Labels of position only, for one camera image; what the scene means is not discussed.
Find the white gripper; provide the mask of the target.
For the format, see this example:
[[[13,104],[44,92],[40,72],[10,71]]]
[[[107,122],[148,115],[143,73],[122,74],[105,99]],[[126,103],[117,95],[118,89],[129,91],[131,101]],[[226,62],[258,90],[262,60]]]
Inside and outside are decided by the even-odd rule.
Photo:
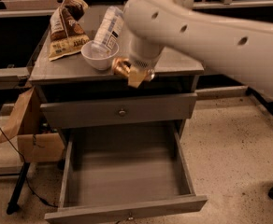
[[[145,39],[133,37],[129,45],[130,68],[128,85],[138,88],[149,75],[147,70],[155,67],[164,49],[163,45],[153,44]]]

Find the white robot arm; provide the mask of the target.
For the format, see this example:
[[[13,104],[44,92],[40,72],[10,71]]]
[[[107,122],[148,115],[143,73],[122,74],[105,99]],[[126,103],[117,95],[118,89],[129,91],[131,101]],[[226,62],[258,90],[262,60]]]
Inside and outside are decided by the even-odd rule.
[[[128,0],[131,64],[152,70],[168,47],[273,99],[273,23],[196,12],[193,1]]]

